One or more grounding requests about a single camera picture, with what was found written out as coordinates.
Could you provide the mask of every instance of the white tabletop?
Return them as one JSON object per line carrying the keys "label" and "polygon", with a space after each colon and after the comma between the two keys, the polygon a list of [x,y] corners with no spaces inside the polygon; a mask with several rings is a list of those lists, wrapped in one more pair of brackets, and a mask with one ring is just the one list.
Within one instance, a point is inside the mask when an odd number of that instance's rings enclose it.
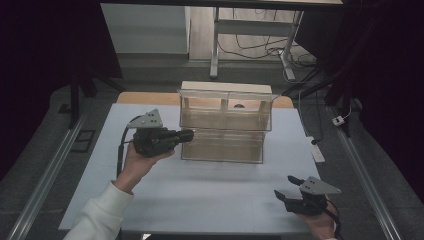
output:
{"label": "white tabletop", "polygon": [[[165,127],[179,129],[178,106],[114,104],[59,229],[70,229],[85,202],[115,179],[118,146],[126,124],[158,108]],[[181,160],[159,161],[134,189],[122,229],[177,234],[293,234],[307,232],[287,213],[274,189],[299,197],[287,175],[319,178],[296,109],[273,109],[263,164]],[[129,131],[127,139],[134,131]]]}

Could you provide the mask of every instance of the clear plastic box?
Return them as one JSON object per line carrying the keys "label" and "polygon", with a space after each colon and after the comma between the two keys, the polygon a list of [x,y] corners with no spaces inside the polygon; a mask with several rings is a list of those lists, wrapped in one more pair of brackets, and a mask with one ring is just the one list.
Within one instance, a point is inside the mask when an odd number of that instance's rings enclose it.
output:
{"label": "clear plastic box", "polygon": [[272,129],[270,87],[258,93],[247,91],[266,85],[207,84],[206,90],[178,90],[180,127],[194,130],[193,141],[182,146],[182,159],[262,163],[265,135]]}

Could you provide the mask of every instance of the black device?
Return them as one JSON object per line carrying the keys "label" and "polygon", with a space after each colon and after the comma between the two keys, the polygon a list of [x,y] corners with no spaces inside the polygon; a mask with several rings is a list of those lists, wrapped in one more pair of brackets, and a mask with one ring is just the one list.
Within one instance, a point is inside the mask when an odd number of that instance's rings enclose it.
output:
{"label": "black device", "polygon": [[192,141],[194,136],[193,130],[190,129],[175,131],[163,127],[157,109],[131,121],[127,128],[136,128],[133,135],[134,147],[138,154],[145,157],[169,152],[180,143]]}
{"label": "black device", "polygon": [[293,212],[308,216],[321,214],[327,208],[325,194],[338,194],[341,190],[325,183],[315,177],[307,180],[288,176],[289,182],[300,186],[301,199],[286,198],[286,196],[274,190],[275,196],[284,202],[287,212]]}

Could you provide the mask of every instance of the hand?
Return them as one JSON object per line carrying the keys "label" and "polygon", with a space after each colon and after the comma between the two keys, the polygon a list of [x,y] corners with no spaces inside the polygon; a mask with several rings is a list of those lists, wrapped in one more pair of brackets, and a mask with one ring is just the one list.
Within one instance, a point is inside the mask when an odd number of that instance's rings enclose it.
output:
{"label": "hand", "polygon": [[[336,214],[336,209],[333,205],[328,204],[327,209]],[[326,213],[321,213],[317,216],[306,216],[296,214],[308,226],[311,234],[318,240],[334,238],[334,221]]]}
{"label": "hand", "polygon": [[113,183],[116,188],[132,194],[132,189],[141,181],[157,161],[170,157],[174,150],[167,153],[147,158],[135,151],[134,143],[128,144],[127,155],[125,157],[124,169],[122,169],[116,181]]}

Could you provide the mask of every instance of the white wall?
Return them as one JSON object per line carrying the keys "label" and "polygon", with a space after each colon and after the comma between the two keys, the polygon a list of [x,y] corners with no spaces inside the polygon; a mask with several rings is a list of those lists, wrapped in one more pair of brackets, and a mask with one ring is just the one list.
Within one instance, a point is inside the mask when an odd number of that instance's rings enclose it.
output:
{"label": "white wall", "polygon": [[188,53],[189,7],[101,6],[117,53]]}

